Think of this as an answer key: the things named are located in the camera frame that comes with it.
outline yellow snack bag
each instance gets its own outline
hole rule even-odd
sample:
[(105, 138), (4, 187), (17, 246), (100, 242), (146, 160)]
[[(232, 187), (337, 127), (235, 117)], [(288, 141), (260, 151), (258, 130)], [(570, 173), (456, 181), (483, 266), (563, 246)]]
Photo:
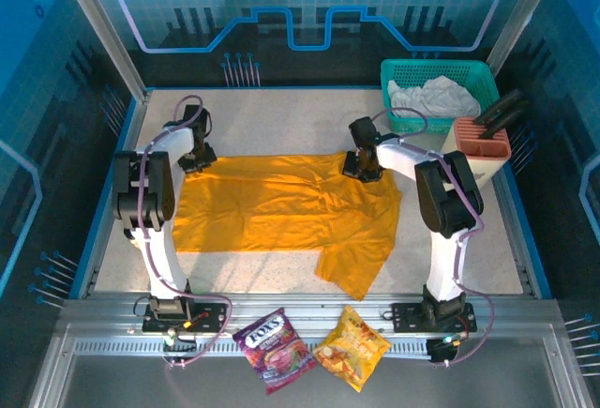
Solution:
[(313, 354), (327, 370), (360, 392), (390, 346), (348, 306)]

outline teal plastic basket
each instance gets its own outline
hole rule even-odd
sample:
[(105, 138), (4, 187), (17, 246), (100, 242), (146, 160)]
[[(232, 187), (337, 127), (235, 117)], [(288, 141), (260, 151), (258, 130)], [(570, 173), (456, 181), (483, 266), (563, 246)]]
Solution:
[[(394, 80), (400, 87), (422, 86), (427, 80), (445, 76), (464, 86), (485, 111), (496, 101), (498, 88), (486, 63), (451, 59), (386, 59), (382, 62), (383, 105), (391, 108), (387, 83)], [(395, 133), (418, 131), (423, 120), (416, 117), (399, 117), (388, 113), (390, 129)], [(429, 133), (447, 133), (454, 117), (428, 117)]]

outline candy bag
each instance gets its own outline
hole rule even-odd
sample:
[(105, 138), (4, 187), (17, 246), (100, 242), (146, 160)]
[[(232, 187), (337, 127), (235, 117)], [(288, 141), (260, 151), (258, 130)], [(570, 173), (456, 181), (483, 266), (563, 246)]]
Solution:
[(360, 392), (390, 346), (348, 306), (313, 354), (327, 370)]
[(233, 340), (266, 383), (267, 395), (289, 385), (317, 365), (283, 308), (238, 331)]

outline white towel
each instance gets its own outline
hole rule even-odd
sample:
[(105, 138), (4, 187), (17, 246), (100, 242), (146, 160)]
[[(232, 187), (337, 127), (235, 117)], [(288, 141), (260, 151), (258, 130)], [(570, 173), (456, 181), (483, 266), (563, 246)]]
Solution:
[[(387, 84), (393, 108), (413, 108), (427, 117), (478, 116), (479, 102), (460, 84), (444, 76), (427, 81), (423, 87), (399, 87), (395, 81)], [(416, 117), (415, 113), (393, 112), (399, 117)]]

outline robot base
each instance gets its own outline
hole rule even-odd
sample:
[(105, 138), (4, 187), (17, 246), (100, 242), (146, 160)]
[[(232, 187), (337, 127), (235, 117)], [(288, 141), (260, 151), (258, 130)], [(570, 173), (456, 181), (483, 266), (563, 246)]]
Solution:
[(456, 316), (432, 324), (423, 312), (421, 303), (393, 303), (392, 322), (395, 333), (460, 333), (465, 326), (458, 320), (460, 317), (469, 327), (469, 332), (477, 331), (477, 321), (473, 305), (465, 303), (462, 312)]
[(142, 332), (166, 333), (169, 328), (183, 327), (183, 323), (191, 321), (186, 328), (188, 333), (217, 333), (227, 318), (227, 305), (224, 303), (190, 303), (189, 314), (169, 316), (168, 319), (157, 319), (150, 305), (143, 316)]

